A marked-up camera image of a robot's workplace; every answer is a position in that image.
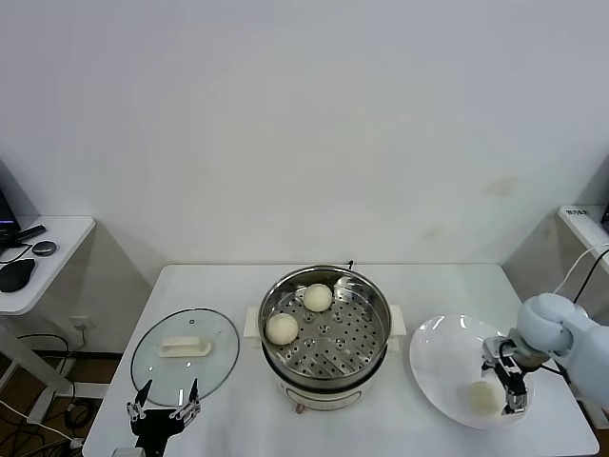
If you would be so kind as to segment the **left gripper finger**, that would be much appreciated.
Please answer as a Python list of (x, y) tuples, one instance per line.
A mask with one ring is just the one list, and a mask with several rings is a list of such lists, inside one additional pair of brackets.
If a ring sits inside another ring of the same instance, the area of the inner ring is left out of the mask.
[(146, 418), (144, 405), (147, 401), (147, 396), (152, 385), (152, 380), (149, 379), (142, 388), (137, 391), (133, 402), (127, 402), (128, 418), (131, 422), (138, 422)]
[(199, 400), (198, 379), (195, 378), (188, 395), (187, 403), (172, 412), (169, 415), (169, 418), (178, 422), (192, 422), (200, 412), (201, 404)]

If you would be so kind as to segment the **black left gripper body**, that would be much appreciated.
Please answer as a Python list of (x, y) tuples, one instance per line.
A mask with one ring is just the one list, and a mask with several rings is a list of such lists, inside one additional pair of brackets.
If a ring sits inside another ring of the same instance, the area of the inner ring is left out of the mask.
[(171, 409), (150, 409), (144, 418), (131, 420), (130, 427), (137, 437), (136, 447), (141, 448), (146, 456), (161, 457), (168, 439), (184, 431), (184, 420)]

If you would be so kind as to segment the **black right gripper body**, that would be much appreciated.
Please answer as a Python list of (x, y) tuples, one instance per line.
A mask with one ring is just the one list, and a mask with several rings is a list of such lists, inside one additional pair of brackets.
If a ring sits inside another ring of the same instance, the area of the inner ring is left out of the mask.
[(522, 381), (524, 374), (506, 347), (499, 348), (499, 378), (501, 381)]

